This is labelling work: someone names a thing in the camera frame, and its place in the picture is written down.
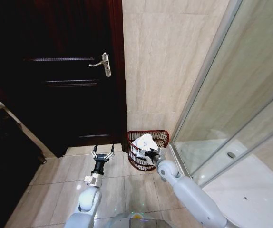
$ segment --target silver door handle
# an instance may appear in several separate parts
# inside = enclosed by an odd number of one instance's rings
[[[105,69],[105,74],[107,77],[111,76],[110,64],[109,64],[109,55],[105,52],[102,54],[102,61],[96,64],[89,64],[89,67],[97,67],[99,65],[103,65]]]

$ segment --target floor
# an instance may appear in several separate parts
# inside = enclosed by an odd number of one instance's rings
[[[26,192],[10,217],[6,228],[62,228],[74,210],[83,182],[94,167],[91,147],[68,148],[61,159],[50,158],[40,166]],[[110,145],[99,146],[107,153]],[[170,186],[161,181],[156,170],[136,170],[115,145],[116,155],[105,165],[101,187],[102,201],[95,217],[95,228],[104,225],[125,211],[144,212],[156,219],[171,221],[178,228],[201,228],[183,208]]]

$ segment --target door panel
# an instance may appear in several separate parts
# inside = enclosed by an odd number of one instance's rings
[[[125,135],[121,7],[120,0],[0,0],[7,100],[0,99],[58,157],[68,146],[121,143]],[[110,78],[103,66],[88,66],[104,52]]]

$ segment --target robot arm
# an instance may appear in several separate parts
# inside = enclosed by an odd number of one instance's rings
[[[220,211],[216,203],[189,177],[180,174],[173,161],[164,159],[156,152],[145,153],[157,167],[159,175],[174,190],[175,195],[206,228],[238,228]]]
[[[95,160],[95,167],[91,176],[86,176],[84,182],[89,186],[84,190],[79,198],[73,214],[66,222],[65,228],[92,228],[94,226],[94,216],[101,201],[102,178],[104,175],[104,164],[114,156],[114,145],[108,154],[97,154],[98,145],[94,147],[91,155]]]

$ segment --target shower enclosure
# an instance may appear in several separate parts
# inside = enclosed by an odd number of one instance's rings
[[[220,180],[231,172],[236,187],[227,196],[238,198],[241,191],[247,194],[256,189],[250,193],[252,196],[256,192],[259,194],[261,189],[269,194],[273,191],[273,171],[266,167],[260,156],[260,148],[272,139],[273,1],[230,0],[171,146],[182,172],[204,189],[212,189],[209,186],[213,183],[227,185],[229,179]],[[244,189],[248,175],[239,177],[246,170],[249,176],[257,173]],[[265,178],[263,182],[258,181],[261,175]],[[273,227],[269,224],[273,222],[273,211],[269,211],[273,208],[273,199],[269,202],[270,207],[259,199],[248,202],[246,212],[257,211],[269,219],[259,221],[254,219],[258,215],[253,214],[253,221],[244,224],[239,216],[233,215],[244,206],[238,201],[236,205],[233,203],[232,207],[237,206],[237,211],[231,215],[233,221],[243,227],[251,227],[252,222],[252,227]],[[262,224],[254,226],[255,221]]]

